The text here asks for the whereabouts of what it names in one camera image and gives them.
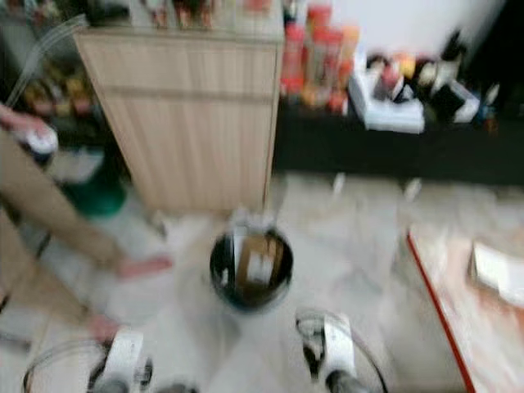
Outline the person hand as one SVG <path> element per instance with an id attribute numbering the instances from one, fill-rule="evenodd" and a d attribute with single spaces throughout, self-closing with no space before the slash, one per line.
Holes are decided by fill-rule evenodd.
<path id="1" fill-rule="evenodd" d="M 0 123 L 2 126 L 18 135 L 26 134 L 37 134 L 37 135 L 49 135 L 52 134 L 53 130 L 49 124 L 46 124 L 41 117 L 36 115 L 27 115 L 22 112 L 15 112 L 7 105 L 0 106 Z"/>

